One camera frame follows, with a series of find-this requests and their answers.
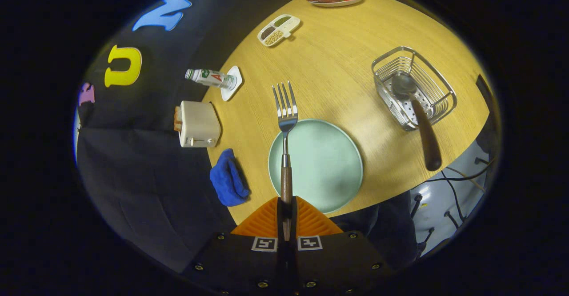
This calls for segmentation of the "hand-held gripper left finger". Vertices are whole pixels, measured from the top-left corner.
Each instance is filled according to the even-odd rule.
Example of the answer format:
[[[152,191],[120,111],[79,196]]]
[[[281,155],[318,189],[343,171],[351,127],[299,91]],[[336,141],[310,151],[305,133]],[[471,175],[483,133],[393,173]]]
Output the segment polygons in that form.
[[[234,231],[215,232],[183,271],[212,294],[277,294],[282,203],[270,199]]]

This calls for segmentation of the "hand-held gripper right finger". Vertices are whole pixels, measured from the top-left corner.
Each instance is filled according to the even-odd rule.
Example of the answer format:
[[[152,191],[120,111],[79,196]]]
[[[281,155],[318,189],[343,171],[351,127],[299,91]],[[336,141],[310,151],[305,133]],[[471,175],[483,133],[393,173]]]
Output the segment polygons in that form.
[[[360,231],[343,231],[300,197],[293,198],[291,239],[297,294],[366,294],[392,268]]]

